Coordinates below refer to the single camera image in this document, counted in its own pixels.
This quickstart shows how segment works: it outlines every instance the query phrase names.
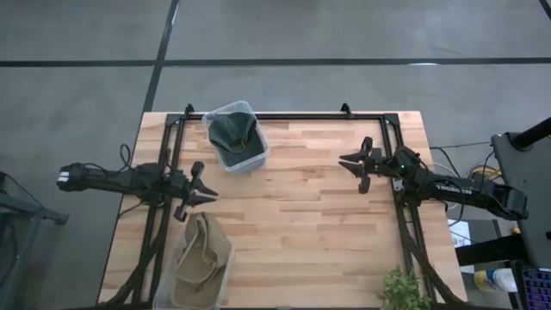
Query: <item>green cloth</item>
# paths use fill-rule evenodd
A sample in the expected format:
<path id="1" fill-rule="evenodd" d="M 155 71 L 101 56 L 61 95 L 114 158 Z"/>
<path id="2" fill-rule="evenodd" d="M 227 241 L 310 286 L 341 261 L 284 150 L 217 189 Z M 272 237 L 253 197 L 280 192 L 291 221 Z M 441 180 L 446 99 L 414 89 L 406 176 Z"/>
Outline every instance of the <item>green cloth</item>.
<path id="1" fill-rule="evenodd" d="M 227 167 L 265 152 L 254 115 L 234 112 L 218 115 L 208 128 L 208 138 Z"/>

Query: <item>wooden table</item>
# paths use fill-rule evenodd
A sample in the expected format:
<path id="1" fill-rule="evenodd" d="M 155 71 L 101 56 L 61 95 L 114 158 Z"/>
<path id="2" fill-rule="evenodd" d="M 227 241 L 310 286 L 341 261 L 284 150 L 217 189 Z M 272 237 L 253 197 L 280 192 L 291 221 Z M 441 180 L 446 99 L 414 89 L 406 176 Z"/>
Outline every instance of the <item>wooden table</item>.
<path id="1" fill-rule="evenodd" d="M 405 144 L 432 166 L 421 114 L 398 113 Z M 165 116 L 144 114 L 133 164 L 157 162 Z M 216 214 L 236 247 L 224 306 L 380 306 L 377 294 L 385 270 L 403 260 L 389 179 L 373 177 L 369 193 L 359 195 L 358 180 L 337 163 L 339 155 L 356 152 L 366 135 L 381 147 L 379 123 L 260 125 L 271 152 L 263 168 L 245 177 L 233 177 L 220 167 L 199 121 L 185 126 L 180 168 L 189 174 L 193 162 L 204 162 L 203 182 L 220 194 L 217 202 L 195 210 Z M 137 201 L 125 197 L 122 210 Z M 118 221 L 100 301 L 115 294 L 138 262 L 146 213 L 146 207 L 137 208 Z M 430 262 L 466 300 L 442 204 L 426 202 L 419 213 Z M 170 220 L 164 257 L 183 229 L 183 223 Z M 146 282 L 144 296 L 148 291 Z"/>

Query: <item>potted plant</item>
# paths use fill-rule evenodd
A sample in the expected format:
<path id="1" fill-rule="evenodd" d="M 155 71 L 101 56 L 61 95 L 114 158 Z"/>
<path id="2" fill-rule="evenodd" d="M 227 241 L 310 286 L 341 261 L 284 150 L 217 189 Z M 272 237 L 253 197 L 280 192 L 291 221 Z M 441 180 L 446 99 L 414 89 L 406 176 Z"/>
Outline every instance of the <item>potted plant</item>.
<path id="1" fill-rule="evenodd" d="M 407 275 L 396 266 L 387 271 L 384 282 L 385 289 L 379 299 L 385 310 L 430 309 L 430 298 L 419 293 L 418 279 L 413 272 Z"/>

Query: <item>beige cloth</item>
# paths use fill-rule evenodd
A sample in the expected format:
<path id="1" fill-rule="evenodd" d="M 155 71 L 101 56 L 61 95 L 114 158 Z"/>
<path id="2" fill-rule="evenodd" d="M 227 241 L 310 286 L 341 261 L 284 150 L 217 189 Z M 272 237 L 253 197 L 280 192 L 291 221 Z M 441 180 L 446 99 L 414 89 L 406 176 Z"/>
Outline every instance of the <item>beige cloth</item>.
<path id="1" fill-rule="evenodd" d="M 212 214 L 192 214 L 185 230 L 188 244 L 176 268 L 172 302 L 189 309 L 216 305 L 232 245 Z"/>

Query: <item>gray concrete floor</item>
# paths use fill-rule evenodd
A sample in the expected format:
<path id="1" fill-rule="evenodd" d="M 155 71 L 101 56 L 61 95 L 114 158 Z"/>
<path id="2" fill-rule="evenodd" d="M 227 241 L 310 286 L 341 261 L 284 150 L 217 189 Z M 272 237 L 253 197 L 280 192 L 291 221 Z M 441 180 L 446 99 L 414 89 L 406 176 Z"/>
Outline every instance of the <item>gray concrete floor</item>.
<path id="1" fill-rule="evenodd" d="M 169 4 L 3 1 L 0 60 L 155 59 Z M 545 57 L 550 28 L 536 0 L 182 0 L 167 59 Z M 96 301 L 121 197 L 60 192 L 55 180 L 74 161 L 120 167 L 118 146 L 133 145 L 151 73 L 0 68 L 0 171 L 71 214 L 65 227 L 44 224 L 20 293 L 27 307 Z M 153 111 L 187 103 L 210 110 L 241 99 L 272 111 L 335 110 L 342 102 L 355 110 L 420 110 L 429 142 L 452 145 L 549 117 L 550 79 L 551 65 L 165 68 Z M 449 153 L 467 171 L 489 151 Z M 468 208 L 465 218 L 492 216 Z"/>

